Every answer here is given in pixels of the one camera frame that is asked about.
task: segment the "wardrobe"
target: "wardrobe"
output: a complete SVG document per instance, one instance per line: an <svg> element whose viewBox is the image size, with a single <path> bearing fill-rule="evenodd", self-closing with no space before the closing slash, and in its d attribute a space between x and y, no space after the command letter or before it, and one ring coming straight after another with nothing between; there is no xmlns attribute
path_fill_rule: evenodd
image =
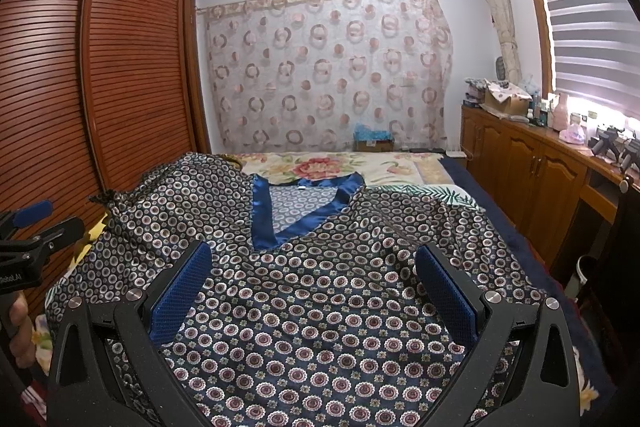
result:
<svg viewBox="0 0 640 427"><path fill-rule="evenodd" d="M68 216L90 227L104 209L89 196L207 151L189 10L185 0L0 1L0 209L49 199L38 229ZM71 255L53 256L25 292L32 315Z"/></svg>

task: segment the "finger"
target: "finger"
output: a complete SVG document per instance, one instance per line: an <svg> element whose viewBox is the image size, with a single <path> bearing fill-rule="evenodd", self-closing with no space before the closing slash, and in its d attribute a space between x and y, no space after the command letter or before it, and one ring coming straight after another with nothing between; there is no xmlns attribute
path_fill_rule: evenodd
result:
<svg viewBox="0 0 640 427"><path fill-rule="evenodd" d="M36 346L35 344L30 344L27 350L23 354L21 354L20 357L15 359L15 365L17 365L21 369L26 369L27 367L31 367L35 361Z"/></svg>
<svg viewBox="0 0 640 427"><path fill-rule="evenodd" d="M18 328L18 332L15 334L14 338L12 338L9 343L9 348L11 349L11 353L14 357L21 357L29 348L31 345L32 331L33 327L31 326L31 319L27 317L27 319L20 325L20 328Z"/></svg>
<svg viewBox="0 0 640 427"><path fill-rule="evenodd" d="M24 293L20 292L16 295L14 304L12 304L9 310L9 318L14 326L20 326L27 318L29 307L27 306L27 299L24 298Z"/></svg>

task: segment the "sliding wardrobe door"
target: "sliding wardrobe door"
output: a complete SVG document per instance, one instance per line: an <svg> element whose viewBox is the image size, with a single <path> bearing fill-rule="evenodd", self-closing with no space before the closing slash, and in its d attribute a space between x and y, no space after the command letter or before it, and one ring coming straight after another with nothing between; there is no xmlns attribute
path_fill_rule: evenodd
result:
<svg viewBox="0 0 640 427"><path fill-rule="evenodd" d="M0 210L43 199L54 207L21 237L68 216L92 225L103 212L87 200L100 187L81 110L81 3L0 1ZM31 312L42 310L47 286L71 254L55 254L44 267L44 285L26 291Z"/></svg>
<svg viewBox="0 0 640 427"><path fill-rule="evenodd" d="M106 187L126 190L196 150L184 69L184 0L84 0L82 71Z"/></svg>

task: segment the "window blind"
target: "window blind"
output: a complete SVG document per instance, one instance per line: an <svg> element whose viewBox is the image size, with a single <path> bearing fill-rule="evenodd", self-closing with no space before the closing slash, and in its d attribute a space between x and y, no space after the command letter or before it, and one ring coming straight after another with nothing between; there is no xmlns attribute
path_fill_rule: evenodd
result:
<svg viewBox="0 0 640 427"><path fill-rule="evenodd" d="M640 22L627 0L545 0L555 89L640 118Z"/></svg>

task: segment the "navy blue bedspread edge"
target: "navy blue bedspread edge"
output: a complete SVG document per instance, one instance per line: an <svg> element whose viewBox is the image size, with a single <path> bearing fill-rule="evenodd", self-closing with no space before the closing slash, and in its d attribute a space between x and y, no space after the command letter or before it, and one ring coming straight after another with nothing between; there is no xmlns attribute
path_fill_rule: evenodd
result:
<svg viewBox="0 0 640 427"><path fill-rule="evenodd" d="M574 302L564 295L561 285L533 256L527 240L516 231L491 196L484 191L473 176L453 158L444 157L440 163L451 176L454 184L466 190L485 209L489 220L507 243L511 253L516 257L532 284L537 288L545 289L549 295L553 295L560 302L571 340L580 352L580 363L585 378L591 381L592 386L600 394L591 403L591 409L585 411L581 417L581 426L591 425L606 407L616 388L604 367L598 348L593 344L580 320Z"/></svg>

